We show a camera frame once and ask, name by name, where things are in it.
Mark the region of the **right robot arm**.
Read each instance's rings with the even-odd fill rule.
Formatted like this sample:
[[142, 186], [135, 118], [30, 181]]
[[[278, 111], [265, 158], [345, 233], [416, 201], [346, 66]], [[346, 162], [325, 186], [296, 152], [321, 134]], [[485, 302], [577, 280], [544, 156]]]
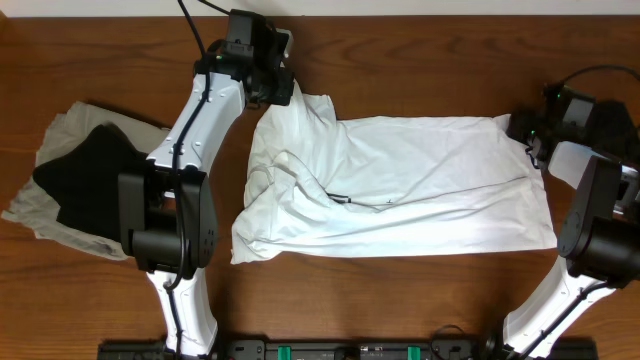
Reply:
[[481, 355], [593, 359], [589, 341], [556, 342], [597, 301], [639, 278], [639, 129], [614, 103], [577, 116], [522, 111], [511, 116], [507, 134], [576, 194], [550, 272]]

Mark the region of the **white t-shirt with logo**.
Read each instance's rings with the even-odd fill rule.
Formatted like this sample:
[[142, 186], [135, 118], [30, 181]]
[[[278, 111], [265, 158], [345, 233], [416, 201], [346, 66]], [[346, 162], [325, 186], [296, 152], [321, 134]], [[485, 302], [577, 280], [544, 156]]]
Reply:
[[258, 121], [232, 262], [282, 253], [367, 258], [549, 249], [544, 182], [509, 119], [340, 120], [296, 92]]

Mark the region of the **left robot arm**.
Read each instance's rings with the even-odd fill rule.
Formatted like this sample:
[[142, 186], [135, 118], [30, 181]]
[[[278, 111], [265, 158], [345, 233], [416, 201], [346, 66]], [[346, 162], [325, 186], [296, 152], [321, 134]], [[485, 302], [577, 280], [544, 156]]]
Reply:
[[174, 127], [140, 164], [118, 176], [120, 242], [159, 296], [167, 325], [161, 359], [207, 359], [218, 330], [205, 268], [217, 244], [209, 173], [231, 125], [250, 104], [287, 105], [292, 39], [268, 50], [214, 42], [194, 66]]

